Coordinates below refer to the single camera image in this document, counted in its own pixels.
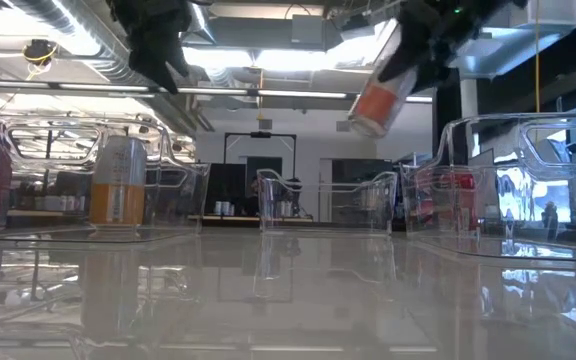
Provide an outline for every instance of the transparent container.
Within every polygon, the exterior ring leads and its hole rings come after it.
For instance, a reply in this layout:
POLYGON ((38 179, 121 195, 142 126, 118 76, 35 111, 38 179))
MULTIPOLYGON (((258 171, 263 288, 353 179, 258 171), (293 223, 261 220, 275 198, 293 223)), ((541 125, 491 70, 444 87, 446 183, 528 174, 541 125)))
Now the transparent container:
POLYGON ((200 243, 0 242, 0 359, 147 358, 204 301, 200 243))
POLYGON ((576 113, 458 120, 402 166, 408 236, 487 256, 576 259, 576 113))
POLYGON ((208 170, 177 161, 167 131, 148 122, 0 116, 0 240, 197 233, 208 170))
POLYGON ((290 182, 270 169, 257 171, 261 230, 384 235, 392 231, 397 175, 383 172, 356 184, 290 182), (307 212, 305 199, 317 199, 307 212))

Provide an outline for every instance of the counter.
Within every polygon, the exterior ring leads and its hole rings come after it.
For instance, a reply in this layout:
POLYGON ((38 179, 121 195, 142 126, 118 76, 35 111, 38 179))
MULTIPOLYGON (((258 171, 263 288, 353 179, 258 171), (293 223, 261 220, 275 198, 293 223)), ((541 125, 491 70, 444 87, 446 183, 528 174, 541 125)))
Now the counter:
POLYGON ((576 359, 576 262, 205 230, 0 242, 0 359, 576 359))

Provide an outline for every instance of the air duct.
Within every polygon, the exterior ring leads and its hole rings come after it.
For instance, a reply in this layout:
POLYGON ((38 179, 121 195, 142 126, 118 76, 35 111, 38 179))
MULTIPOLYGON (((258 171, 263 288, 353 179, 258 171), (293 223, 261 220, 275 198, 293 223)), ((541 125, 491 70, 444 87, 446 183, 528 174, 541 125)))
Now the air duct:
MULTIPOLYGON (((3 0, 8 6, 24 12, 34 20, 45 23, 62 37, 59 44, 74 55, 97 56, 104 61, 89 61, 86 64, 108 81, 116 84, 151 84, 151 82, 132 71, 128 66, 129 50, 117 39, 115 34, 103 24, 97 14, 81 0, 3 0)), ((173 106, 166 104, 170 100, 155 97, 143 99, 160 114, 169 119, 179 118, 173 115, 173 106)), ((194 133, 195 126, 179 123, 168 124, 173 131, 194 133)))
POLYGON ((205 7, 190 3, 192 10, 192 22, 188 29, 188 34, 199 36, 210 44, 216 44, 215 37, 208 28, 208 11, 205 7))
POLYGON ((210 82, 217 87, 238 87, 228 68, 205 68, 204 71, 210 82))

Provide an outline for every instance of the ceiling pipe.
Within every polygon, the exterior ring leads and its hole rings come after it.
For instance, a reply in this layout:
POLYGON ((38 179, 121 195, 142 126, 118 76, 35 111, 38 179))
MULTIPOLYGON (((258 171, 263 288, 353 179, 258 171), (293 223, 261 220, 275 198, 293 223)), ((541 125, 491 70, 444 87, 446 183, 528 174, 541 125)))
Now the ceiling pipe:
MULTIPOLYGON (((201 37, 212 45, 217 45, 217 41, 208 27, 208 11, 205 7, 190 3, 193 11, 192 23, 188 32, 184 35, 194 34, 201 37)), ((232 72, 228 68, 204 68, 210 82, 216 87, 238 87, 237 81, 233 78, 232 72)))
MULTIPOLYGON (((150 85, 151 81, 132 71, 128 66, 129 50, 97 17, 97 14, 81 0, 3 0, 11 8, 18 9, 36 21, 45 23, 58 31, 62 37, 59 44, 75 55, 96 56, 114 61, 87 61, 86 64, 111 83, 150 85)), ((194 133, 196 127, 188 119, 187 124, 174 121, 174 106, 168 99, 155 97, 143 99, 153 110, 167 117, 173 131, 194 133)))
MULTIPOLYGON (((23 57, 23 54, 18 49, 0 49, 0 59, 13 58, 13 57, 23 57)), ((54 59, 64 60, 64 61, 78 61, 78 62, 115 62, 111 58, 103 58, 99 56, 90 55, 71 55, 71 54, 55 54, 54 59)))

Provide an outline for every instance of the soda can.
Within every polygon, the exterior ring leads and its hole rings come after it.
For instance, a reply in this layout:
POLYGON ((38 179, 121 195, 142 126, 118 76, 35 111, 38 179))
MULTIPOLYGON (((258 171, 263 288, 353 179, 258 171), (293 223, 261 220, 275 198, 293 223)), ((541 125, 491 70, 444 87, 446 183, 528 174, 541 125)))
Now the soda can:
POLYGON ((221 215, 221 201, 215 202, 215 214, 221 215))
POLYGON ((140 225, 144 215, 146 148, 141 140, 110 136, 92 176, 90 222, 140 225))

